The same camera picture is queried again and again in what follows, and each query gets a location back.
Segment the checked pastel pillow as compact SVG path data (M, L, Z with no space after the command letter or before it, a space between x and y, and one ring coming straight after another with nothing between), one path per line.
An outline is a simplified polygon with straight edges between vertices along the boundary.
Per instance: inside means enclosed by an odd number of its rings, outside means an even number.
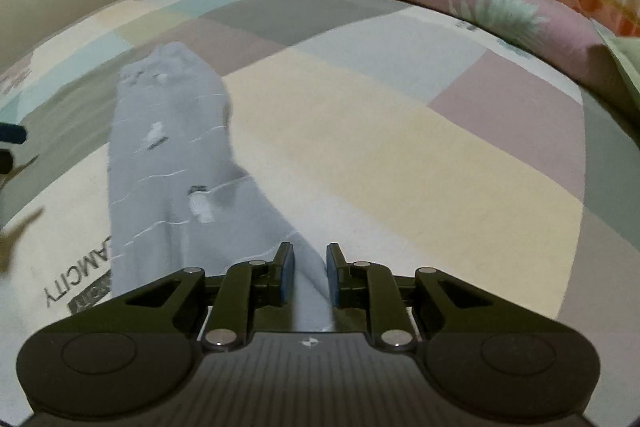
M602 42L616 63L618 72L630 93L635 106L640 102L640 38L616 36L606 26L592 20L592 24L601 37Z

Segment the grey patterned pyjama trousers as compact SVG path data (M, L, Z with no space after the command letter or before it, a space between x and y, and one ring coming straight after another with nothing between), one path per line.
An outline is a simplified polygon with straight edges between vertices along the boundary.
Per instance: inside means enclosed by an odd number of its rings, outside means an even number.
M124 66L108 143L111 290L119 296L186 267L209 275L295 254L291 322L334 328L320 255L233 156L221 77L182 43Z

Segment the patchwork pastel bed sheet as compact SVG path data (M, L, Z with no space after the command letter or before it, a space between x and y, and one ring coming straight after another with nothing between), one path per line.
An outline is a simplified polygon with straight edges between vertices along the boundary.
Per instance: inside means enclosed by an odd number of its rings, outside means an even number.
M588 90L396 0L122 0L1 71L23 125L1 181L1 416L41 326L114 296L108 143L120 70L182 43L222 79L235 161L324 262L434 265L590 338L588 416L639 414L639 137Z

